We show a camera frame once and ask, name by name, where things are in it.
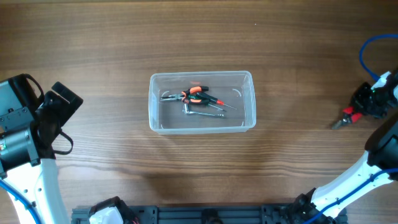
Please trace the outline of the red handled pliers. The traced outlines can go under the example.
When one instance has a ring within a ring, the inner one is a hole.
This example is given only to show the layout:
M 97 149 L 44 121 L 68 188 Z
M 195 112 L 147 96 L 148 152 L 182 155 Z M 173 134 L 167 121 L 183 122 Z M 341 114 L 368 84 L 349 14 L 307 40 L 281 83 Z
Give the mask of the red handled pliers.
M 343 116 L 340 120 L 334 123 L 331 128 L 333 130 L 340 129 L 349 124 L 356 123 L 360 118 L 363 117 L 361 112 L 356 111 L 354 106 L 349 106 L 343 110 Z

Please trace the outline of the orange black needle-nose pliers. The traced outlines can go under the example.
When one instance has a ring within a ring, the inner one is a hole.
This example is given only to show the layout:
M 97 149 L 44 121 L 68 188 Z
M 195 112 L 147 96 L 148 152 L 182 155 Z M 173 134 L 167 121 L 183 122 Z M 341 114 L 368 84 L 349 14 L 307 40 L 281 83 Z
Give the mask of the orange black needle-nose pliers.
M 162 96 L 161 101 L 181 101 L 182 103 L 185 103 L 185 100 L 187 99 L 188 95 L 196 96 L 196 93 L 205 92 L 208 90 L 209 90 L 208 86 L 195 86 L 195 87 L 189 88 L 188 90 L 182 91 L 180 94 Z

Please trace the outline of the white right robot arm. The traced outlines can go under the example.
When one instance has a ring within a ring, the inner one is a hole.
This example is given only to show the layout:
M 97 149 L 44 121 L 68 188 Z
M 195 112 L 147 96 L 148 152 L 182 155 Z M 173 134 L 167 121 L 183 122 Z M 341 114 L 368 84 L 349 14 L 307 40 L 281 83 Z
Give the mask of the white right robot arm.
M 397 71 L 386 72 L 375 84 L 364 82 L 343 110 L 339 129 L 363 116 L 384 118 L 397 107 Z M 307 194 L 299 195 L 287 206 L 289 223 L 338 223 L 338 216 L 368 192 L 397 180 L 397 116 L 375 130 L 364 146 L 363 155 L 335 180 Z

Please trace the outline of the green handled screwdriver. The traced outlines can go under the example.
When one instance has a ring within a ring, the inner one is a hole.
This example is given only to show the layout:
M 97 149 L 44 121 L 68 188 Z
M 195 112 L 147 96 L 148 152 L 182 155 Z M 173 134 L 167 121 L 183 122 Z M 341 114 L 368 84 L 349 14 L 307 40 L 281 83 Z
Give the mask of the green handled screwdriver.
M 216 108 L 219 111 L 225 111 L 224 109 L 222 109 L 218 106 L 212 105 L 209 100 L 207 100 L 205 98 L 201 98 L 199 96 L 188 95 L 187 99 L 185 100 L 185 103 L 192 104 L 192 105 L 206 105 L 206 106 L 211 106 L 213 108 Z

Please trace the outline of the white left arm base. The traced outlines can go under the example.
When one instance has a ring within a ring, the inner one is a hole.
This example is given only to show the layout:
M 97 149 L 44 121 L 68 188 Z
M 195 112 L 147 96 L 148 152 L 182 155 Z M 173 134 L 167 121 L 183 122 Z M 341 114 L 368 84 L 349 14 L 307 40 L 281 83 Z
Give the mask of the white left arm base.
M 109 198 L 90 208 L 90 224 L 137 223 L 137 216 L 119 197 Z

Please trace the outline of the black red screwdriver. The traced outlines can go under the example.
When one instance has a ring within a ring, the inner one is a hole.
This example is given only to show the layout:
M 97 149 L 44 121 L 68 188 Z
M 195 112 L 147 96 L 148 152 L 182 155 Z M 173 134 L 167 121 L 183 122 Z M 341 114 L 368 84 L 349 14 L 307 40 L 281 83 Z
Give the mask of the black red screwdriver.
M 210 102 L 215 103 L 217 105 L 227 106 L 227 107 L 230 107 L 230 108 L 232 108 L 234 110 L 236 109 L 235 107 L 227 105 L 226 103 L 224 103 L 223 101 L 219 100 L 218 98 L 215 98 L 214 96 L 211 96 L 211 95 L 209 95 L 209 94 L 207 94 L 205 92 L 198 92 L 198 93 L 196 93 L 196 96 L 199 96 L 201 98 L 205 98 L 205 99 L 209 100 Z

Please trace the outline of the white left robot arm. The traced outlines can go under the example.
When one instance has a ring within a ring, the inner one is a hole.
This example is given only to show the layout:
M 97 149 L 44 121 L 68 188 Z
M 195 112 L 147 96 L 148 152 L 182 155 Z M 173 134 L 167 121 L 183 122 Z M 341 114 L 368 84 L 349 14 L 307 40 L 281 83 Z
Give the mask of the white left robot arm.
M 21 223 L 69 223 L 60 194 L 58 136 L 83 99 L 60 82 L 35 94 L 29 74 L 1 82 L 1 188 L 10 196 Z

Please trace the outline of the silver L-shaped socket wrench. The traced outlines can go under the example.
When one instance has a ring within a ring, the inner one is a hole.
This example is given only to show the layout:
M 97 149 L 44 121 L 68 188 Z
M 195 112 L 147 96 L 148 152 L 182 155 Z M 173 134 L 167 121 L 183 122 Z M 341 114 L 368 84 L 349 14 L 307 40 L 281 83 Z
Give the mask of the silver L-shaped socket wrench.
M 184 104 L 183 106 L 183 112 L 185 114 L 199 114 L 199 115 L 203 115 L 203 116 L 212 116 L 212 117 L 219 117 L 219 118 L 224 118 L 223 114 L 211 114 L 211 113 L 202 113 L 202 112 L 197 112 L 197 111 L 192 111 L 189 108 L 188 104 Z

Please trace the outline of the clear plastic container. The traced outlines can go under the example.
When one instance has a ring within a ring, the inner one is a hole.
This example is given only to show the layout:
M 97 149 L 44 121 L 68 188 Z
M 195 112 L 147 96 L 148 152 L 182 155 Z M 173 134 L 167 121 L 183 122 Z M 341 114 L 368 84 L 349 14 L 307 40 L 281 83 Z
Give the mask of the clear plastic container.
M 149 86 L 149 126 L 158 134 L 240 133 L 256 125 L 249 71 L 156 73 Z

